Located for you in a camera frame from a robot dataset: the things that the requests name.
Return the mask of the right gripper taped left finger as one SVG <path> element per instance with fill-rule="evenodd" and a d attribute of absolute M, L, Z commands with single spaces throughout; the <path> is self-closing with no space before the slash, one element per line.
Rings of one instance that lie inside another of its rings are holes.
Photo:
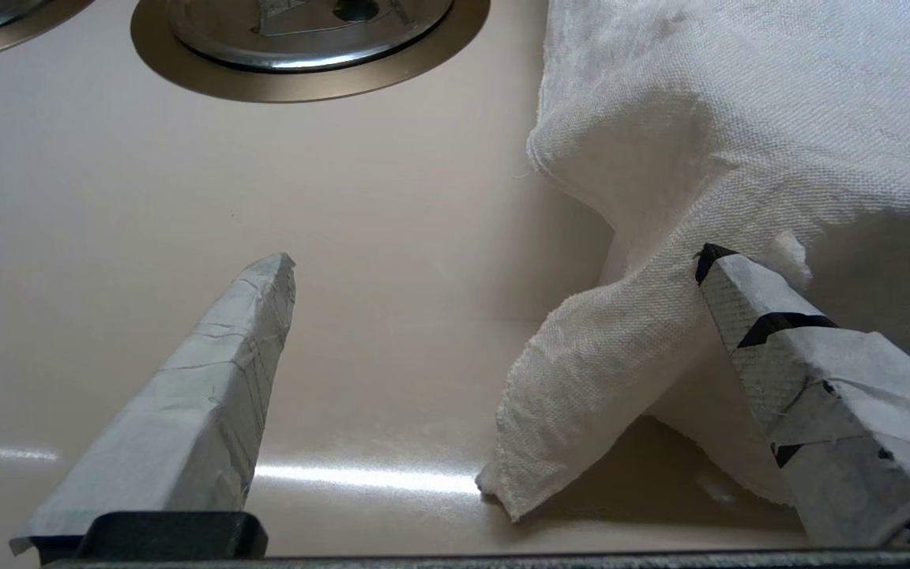
<path fill-rule="evenodd" d="M 294 262 L 247 266 L 9 541 L 82 537 L 117 511 L 240 511 L 296 299 Z"/>

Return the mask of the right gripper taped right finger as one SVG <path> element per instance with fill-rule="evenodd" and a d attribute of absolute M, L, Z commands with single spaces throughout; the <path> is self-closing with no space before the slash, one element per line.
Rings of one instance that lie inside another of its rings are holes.
<path fill-rule="evenodd" d="M 694 277 L 813 543 L 910 546 L 910 356 L 726 247 Z"/>

